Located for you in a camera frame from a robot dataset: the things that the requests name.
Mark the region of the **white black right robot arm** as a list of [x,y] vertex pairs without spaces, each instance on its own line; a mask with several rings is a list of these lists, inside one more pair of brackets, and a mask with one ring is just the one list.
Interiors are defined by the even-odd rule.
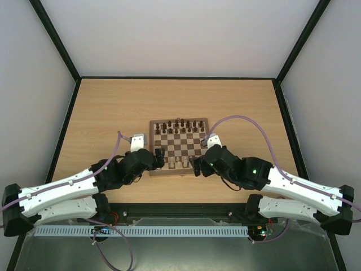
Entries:
[[216,174],[245,190],[279,194],[284,200],[260,197],[246,207],[252,221],[284,217],[320,225],[333,234],[348,235],[353,224],[354,188],[323,186],[278,170],[260,158],[239,158],[225,146],[214,145],[190,163],[196,176]]

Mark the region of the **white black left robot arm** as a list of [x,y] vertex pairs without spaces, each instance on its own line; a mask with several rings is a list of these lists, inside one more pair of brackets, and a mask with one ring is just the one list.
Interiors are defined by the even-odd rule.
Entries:
[[25,234],[48,222],[106,216],[110,208],[104,192],[130,185],[143,172],[163,167],[164,154],[162,148],[155,152],[141,148],[45,185],[6,186],[1,203],[5,237]]

